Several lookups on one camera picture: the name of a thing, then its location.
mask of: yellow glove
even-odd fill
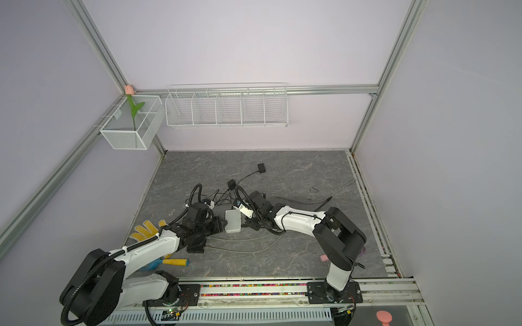
[[[161,220],[158,222],[158,225],[160,227],[166,226],[167,222],[165,220]],[[129,235],[129,238],[134,239],[138,242],[141,242],[148,238],[154,237],[156,235],[156,233],[159,232],[159,229],[157,227],[155,227],[154,224],[150,220],[144,221],[143,226],[136,225],[134,227],[134,230],[136,230],[136,232]]]

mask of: wire basket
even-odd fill
[[[187,127],[287,126],[286,88],[169,92],[167,125]]]
[[[134,117],[136,130],[127,99],[100,129],[101,134],[114,149],[148,149],[165,119],[163,102],[159,96],[134,95],[132,98],[135,104],[145,102]]]

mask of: marble floor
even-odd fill
[[[317,204],[298,204],[275,196],[302,201],[317,201],[329,197],[354,178],[344,151],[231,151],[231,152],[168,152],[145,198],[134,225],[151,220],[157,225],[161,219],[167,222],[185,208],[185,200],[192,188],[203,185],[203,194],[227,189],[227,181],[257,170],[264,163],[266,173],[256,173],[241,182],[247,193],[264,192],[272,204],[284,203],[296,209],[314,210]],[[373,237],[359,191],[355,183],[338,192],[322,210],[330,206],[339,208],[367,236],[366,251],[358,262],[365,269],[355,267],[353,277],[386,277],[385,266]],[[214,213],[224,218],[229,204],[215,207]],[[242,228],[238,233],[220,233],[215,237],[249,239],[270,234]],[[213,238],[207,245],[239,251],[254,251],[272,244],[278,236],[245,242],[222,241]],[[129,239],[127,245],[135,243]],[[176,277],[326,277],[329,262],[321,262],[324,252],[310,236],[288,231],[270,249],[259,253],[235,253],[206,248],[204,254],[176,252],[172,258],[188,258],[186,267],[162,264],[163,269]]]

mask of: black mounting bracket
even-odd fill
[[[352,298],[356,304],[362,303],[361,288],[355,281],[349,281],[342,292],[330,287],[326,281],[308,282],[306,289],[311,304],[350,304]]]
[[[187,305],[187,297],[188,297],[188,305],[189,306],[197,306],[199,300],[199,290],[201,289],[200,284],[180,284],[181,292],[180,292],[180,300],[174,304],[174,306],[184,307]],[[164,305],[164,300],[150,300],[148,302],[149,307],[166,307]]]

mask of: black adapter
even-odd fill
[[[235,180],[230,179],[230,181],[227,182],[227,185],[229,186],[229,190],[234,190],[235,189]]]
[[[266,168],[265,168],[265,164],[264,163],[259,163],[257,165],[257,169],[258,169],[259,173],[265,173],[266,172]]]

